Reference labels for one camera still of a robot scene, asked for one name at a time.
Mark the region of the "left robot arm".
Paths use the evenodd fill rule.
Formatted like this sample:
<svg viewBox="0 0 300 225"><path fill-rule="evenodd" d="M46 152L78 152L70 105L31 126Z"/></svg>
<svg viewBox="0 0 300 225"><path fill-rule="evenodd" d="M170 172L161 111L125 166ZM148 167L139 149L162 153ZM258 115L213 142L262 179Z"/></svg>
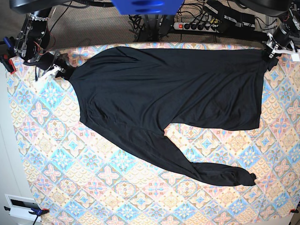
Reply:
<svg viewBox="0 0 300 225"><path fill-rule="evenodd" d="M240 8L249 8L269 17L276 17L280 24L273 33L246 31L241 33L244 38L264 44L262 58L271 70L282 54L291 56L292 61L300 61L300 49L293 39L300 37L300 2L298 0L236 0Z"/></svg>

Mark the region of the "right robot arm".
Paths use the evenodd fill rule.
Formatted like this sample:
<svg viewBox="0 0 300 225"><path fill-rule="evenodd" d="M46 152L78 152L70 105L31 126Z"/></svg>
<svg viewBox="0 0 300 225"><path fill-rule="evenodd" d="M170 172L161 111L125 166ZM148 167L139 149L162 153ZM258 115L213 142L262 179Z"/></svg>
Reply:
<svg viewBox="0 0 300 225"><path fill-rule="evenodd" d="M22 29L14 43L14 53L26 66L35 66L54 76L69 80L75 68L66 62L65 56L50 53L48 45L54 39L48 28L53 7L66 0L10 0L9 7L16 13L25 14Z"/></svg>

